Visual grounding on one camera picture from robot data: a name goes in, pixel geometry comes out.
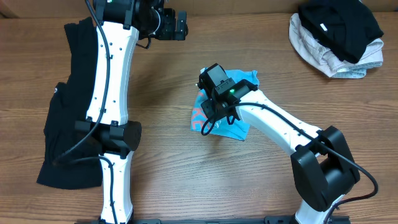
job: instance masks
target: black shirt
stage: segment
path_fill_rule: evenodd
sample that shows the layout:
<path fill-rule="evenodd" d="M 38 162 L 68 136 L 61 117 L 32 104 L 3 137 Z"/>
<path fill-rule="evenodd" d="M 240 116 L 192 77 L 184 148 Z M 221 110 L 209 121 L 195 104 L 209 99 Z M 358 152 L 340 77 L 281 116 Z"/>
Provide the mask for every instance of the black shirt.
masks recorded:
<path fill-rule="evenodd" d="M 71 59 L 71 74 L 67 83 L 58 83 L 50 102 L 44 127 L 45 160 L 37 183 L 59 189 L 84 189 L 102 183 L 99 161 L 87 161 L 73 166 L 52 165 L 61 153 L 77 141 L 75 121 L 84 121 L 93 96 L 98 56 L 98 38 L 91 18 L 79 24 L 65 25 Z M 84 142 L 62 161 L 97 156 L 98 151 Z"/>
<path fill-rule="evenodd" d="M 298 14 L 303 27 L 341 61 L 358 63 L 366 46 L 384 34 L 359 0 L 311 0 Z"/>

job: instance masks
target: blue cloth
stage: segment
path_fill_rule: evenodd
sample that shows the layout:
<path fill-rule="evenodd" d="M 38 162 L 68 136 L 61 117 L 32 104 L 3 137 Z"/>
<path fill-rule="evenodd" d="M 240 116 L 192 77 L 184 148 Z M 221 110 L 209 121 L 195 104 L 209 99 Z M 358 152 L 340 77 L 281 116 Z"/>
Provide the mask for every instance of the blue cloth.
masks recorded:
<path fill-rule="evenodd" d="M 253 70 L 251 72 L 242 72 L 240 70 L 226 70 L 226 75 L 229 78 L 232 78 L 236 83 L 246 79 L 247 81 L 259 85 L 260 82 L 257 79 L 257 71 Z M 207 117 L 201 108 L 201 104 L 206 101 L 208 98 L 204 90 L 200 90 L 198 92 L 198 96 L 195 100 L 195 104 L 193 106 L 192 117 L 191 117 L 191 131 L 201 131 L 202 126 L 204 125 Z M 205 132 L 209 130 L 211 123 L 209 123 L 205 127 Z M 213 130 L 211 130 L 210 134 L 216 134 L 219 136 L 225 136 L 237 140 L 245 140 L 248 135 L 248 131 L 250 128 L 250 124 L 246 124 L 243 121 L 235 120 L 234 124 L 229 125 L 226 118 L 223 118 L 216 122 Z"/>

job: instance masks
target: wood grain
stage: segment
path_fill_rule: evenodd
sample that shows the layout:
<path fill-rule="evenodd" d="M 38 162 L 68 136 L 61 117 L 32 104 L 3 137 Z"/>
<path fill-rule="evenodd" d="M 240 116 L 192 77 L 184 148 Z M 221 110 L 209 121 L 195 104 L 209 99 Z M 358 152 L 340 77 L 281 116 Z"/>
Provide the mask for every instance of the wood grain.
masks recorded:
<path fill-rule="evenodd" d="M 384 65 L 364 79 L 329 79 L 306 64 L 288 37 L 289 14 L 189 17 L 185 42 L 137 49 L 129 82 L 130 119 L 143 134 L 131 170 L 136 218 L 261 218 L 299 207 L 289 158 L 251 128 L 246 141 L 189 131 L 199 70 L 257 70 L 277 105 L 321 128 L 341 129 L 380 193 L 341 207 L 353 223 L 398 219 L 398 14 L 376 13 Z M 0 21 L 0 223 L 73 223 L 98 217 L 102 189 L 35 183 L 43 128 L 58 82 L 70 74 L 63 25 L 77 19 Z M 371 191 L 364 175 L 348 195 Z"/>

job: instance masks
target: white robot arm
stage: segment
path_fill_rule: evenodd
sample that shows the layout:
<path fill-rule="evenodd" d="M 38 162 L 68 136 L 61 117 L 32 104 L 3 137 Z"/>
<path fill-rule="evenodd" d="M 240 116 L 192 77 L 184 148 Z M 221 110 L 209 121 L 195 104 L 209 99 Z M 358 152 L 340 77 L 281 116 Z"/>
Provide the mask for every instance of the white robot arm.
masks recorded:
<path fill-rule="evenodd" d="M 343 134 L 333 126 L 323 131 L 304 123 L 271 102 L 256 85 L 247 80 L 235 83 L 218 64 L 201 73 L 197 86 L 208 96 L 201 104 L 209 118 L 202 135 L 211 132 L 213 125 L 204 133 L 208 122 L 227 117 L 230 123 L 232 116 L 262 131 L 290 156 L 303 202 L 289 223 L 323 224 L 335 204 L 359 181 L 359 166 L 354 164 Z M 321 164 L 317 161 L 320 154 L 328 154 Z"/>
<path fill-rule="evenodd" d="M 241 98 L 240 103 L 259 103 L 266 105 L 280 113 L 283 117 L 287 118 L 289 121 L 294 123 L 294 125 L 304 130 L 313 138 L 318 137 L 317 131 L 321 130 L 318 127 L 304 123 L 288 114 L 286 111 L 271 102 L 261 90 L 250 91 Z M 297 146 L 305 146 L 311 141 L 269 110 L 264 110 L 258 106 L 237 106 L 236 111 L 241 121 L 244 121 L 263 132 L 267 137 L 280 146 L 288 156 L 291 156 L 296 152 Z M 338 197 L 333 204 L 340 201 L 343 196 L 344 195 Z M 295 219 L 299 224 L 322 224 L 329 210 L 330 208 L 325 212 L 316 211 L 303 200 L 300 209 L 295 214 Z"/>
<path fill-rule="evenodd" d="M 102 27 L 102 30 L 97 28 L 95 88 L 86 121 L 77 121 L 75 127 L 79 132 L 89 133 L 85 138 L 90 137 L 99 143 L 99 156 L 104 158 L 101 160 L 104 205 L 99 223 L 159 222 L 132 221 L 130 167 L 141 138 L 141 124 L 129 121 L 127 85 L 132 55 L 139 39 L 155 37 L 160 40 L 185 40 L 188 30 L 186 12 L 178 15 L 176 25 L 175 12 L 163 9 L 163 0 L 149 2 L 94 1 L 96 15 L 93 17 Z M 139 25 L 134 24 L 135 19 L 141 20 Z M 225 116 L 234 116 L 261 130 L 290 156 L 296 189 L 303 197 L 301 207 L 290 223 L 322 224 L 329 211 L 333 211 L 333 205 L 359 181 L 358 170 L 343 163 L 336 155 L 329 154 L 324 162 L 317 162 L 319 154 L 328 153 L 322 146 L 330 147 L 346 160 L 353 161 L 343 135 L 334 127 L 322 131 L 294 118 L 269 101 L 257 86 L 246 80 L 235 83 L 228 79 L 217 64 L 200 75 L 198 86 L 205 89 L 209 96 L 209 100 L 202 104 L 209 120 L 212 119 L 214 123 Z"/>

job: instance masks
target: black cable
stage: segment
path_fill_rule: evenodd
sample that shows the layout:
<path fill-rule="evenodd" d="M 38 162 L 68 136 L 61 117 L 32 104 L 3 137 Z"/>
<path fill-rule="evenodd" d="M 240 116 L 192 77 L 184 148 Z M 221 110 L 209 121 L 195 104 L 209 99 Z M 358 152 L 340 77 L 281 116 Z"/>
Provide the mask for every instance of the black cable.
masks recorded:
<path fill-rule="evenodd" d="M 104 40 L 104 45 L 105 45 L 105 51 L 106 51 L 106 79 L 105 79 L 104 97 L 102 99 L 102 105 L 101 105 L 101 109 L 99 111 L 99 116 L 98 116 L 97 122 L 95 123 L 95 125 L 93 126 L 91 131 L 83 139 L 81 139 L 76 145 L 74 145 L 73 147 L 71 147 L 70 149 L 68 149 L 67 151 L 65 151 L 61 155 L 59 155 L 57 158 L 55 158 L 54 161 L 53 161 L 53 165 L 57 165 L 61 158 L 65 157 L 69 153 L 73 152 L 77 147 L 79 147 L 83 142 L 85 142 L 94 133 L 96 128 L 101 123 L 101 120 L 102 120 L 102 117 L 103 117 L 104 111 L 105 111 L 106 97 L 108 96 L 109 78 L 111 76 L 111 57 L 110 57 L 110 53 L 109 53 L 108 41 L 106 40 L 106 36 L 105 36 L 104 30 L 102 29 L 100 22 L 98 22 L 97 17 L 95 16 L 94 10 L 91 7 L 90 2 L 88 0 L 85 0 L 85 1 L 86 1 L 86 5 L 87 5 L 88 10 L 90 11 L 91 16 L 93 17 L 93 19 L 94 19 L 94 21 L 95 21 L 95 23 L 97 25 L 97 28 L 101 32 L 101 36 L 102 36 L 102 39 Z"/>
<path fill-rule="evenodd" d="M 200 132 L 201 132 L 201 135 L 203 135 L 203 136 L 206 136 L 206 135 L 210 134 L 210 132 L 213 130 L 213 128 L 214 128 L 214 126 L 215 126 L 215 124 L 217 122 L 218 109 L 216 107 L 217 99 L 215 97 L 214 89 L 212 89 L 212 91 L 211 91 L 211 99 L 210 100 L 213 103 L 213 107 L 215 109 L 215 113 L 214 113 L 214 116 L 211 117 L 211 118 L 213 118 L 213 122 L 211 123 L 211 127 L 209 128 L 209 130 L 206 133 L 205 133 L 205 127 L 210 122 L 211 118 L 207 119 L 206 122 L 201 127 L 201 131 Z"/>
<path fill-rule="evenodd" d="M 112 162 L 106 157 L 96 156 L 96 157 L 86 157 L 86 158 L 82 158 L 82 159 L 75 159 L 74 161 L 71 161 L 68 164 L 72 165 L 72 164 L 76 164 L 78 162 L 97 160 L 97 159 L 100 159 L 100 160 L 102 159 L 105 162 L 107 162 L 108 165 L 109 165 L 108 166 L 109 170 L 111 171 L 111 190 L 110 190 L 109 194 L 110 194 L 110 201 L 111 201 L 113 219 L 114 219 L 115 224 L 118 224 L 118 219 L 116 218 L 116 210 L 114 209 L 114 201 L 113 201 L 113 164 L 112 164 Z"/>
<path fill-rule="evenodd" d="M 363 169 L 360 165 L 358 165 L 357 163 L 345 158 L 344 156 L 342 156 L 341 154 L 337 153 L 336 151 L 330 149 L 329 147 L 327 147 L 326 145 L 324 145 L 323 143 L 321 143 L 320 141 L 317 141 L 315 138 L 311 137 L 309 134 L 307 134 L 304 130 L 300 129 L 299 127 L 297 127 L 296 125 L 294 125 L 294 123 L 292 123 L 291 121 L 289 121 L 287 118 L 285 118 L 283 115 L 281 115 L 278 111 L 268 107 L 267 105 L 262 105 L 259 103 L 238 103 L 236 105 L 231 105 L 231 106 L 227 106 L 224 108 L 225 111 L 228 111 L 230 109 L 233 109 L 237 106 L 258 106 L 262 109 L 268 110 L 271 113 L 275 114 L 276 116 L 278 116 L 281 120 L 285 121 L 289 126 L 291 126 L 293 129 L 295 129 L 298 133 L 302 134 L 303 136 L 305 136 L 306 138 L 308 138 L 309 140 L 315 142 L 315 144 L 319 145 L 320 147 L 323 147 L 324 149 L 326 149 L 329 153 L 333 154 L 334 156 L 339 157 L 340 159 L 344 160 L 345 162 L 347 162 L 348 164 L 350 164 L 351 166 L 353 166 L 354 168 L 356 168 L 357 170 L 361 171 L 363 174 L 366 175 L 366 177 L 368 177 L 371 182 L 373 183 L 374 186 L 374 190 L 367 195 L 363 195 L 360 197 L 353 197 L 353 198 L 349 198 L 346 200 L 342 200 L 334 205 L 332 205 L 330 211 L 328 212 L 328 215 L 325 218 L 324 224 L 328 223 L 329 218 L 331 217 L 331 214 L 333 213 L 333 211 L 340 205 L 344 204 L 344 203 L 348 203 L 348 202 L 354 202 L 357 200 L 364 200 L 364 199 L 368 199 L 371 198 L 373 196 L 375 196 L 378 192 L 379 192 L 379 185 L 377 184 L 377 181 L 375 180 L 375 178 L 365 169 Z M 211 129 L 207 132 L 207 133 L 203 133 L 204 127 L 210 122 L 210 120 L 216 120 L 213 117 L 217 117 L 217 113 L 218 111 L 216 111 L 215 115 L 213 115 L 212 117 L 208 118 L 206 120 L 206 122 L 204 123 L 203 127 L 202 127 L 202 131 L 201 134 L 206 136 L 207 134 L 210 133 Z"/>
<path fill-rule="evenodd" d="M 142 47 L 143 49 L 149 49 L 151 43 L 152 43 L 152 40 L 150 39 L 150 37 L 148 37 L 148 44 L 146 45 L 146 47 L 144 47 L 143 45 L 138 44 L 138 43 L 136 43 L 136 46 Z"/>
<path fill-rule="evenodd" d="M 227 117 L 226 117 L 226 122 L 227 122 L 229 125 L 234 124 L 234 122 L 235 122 L 235 117 L 232 117 L 232 121 L 231 121 L 231 120 L 229 120 L 229 116 L 227 116 Z"/>

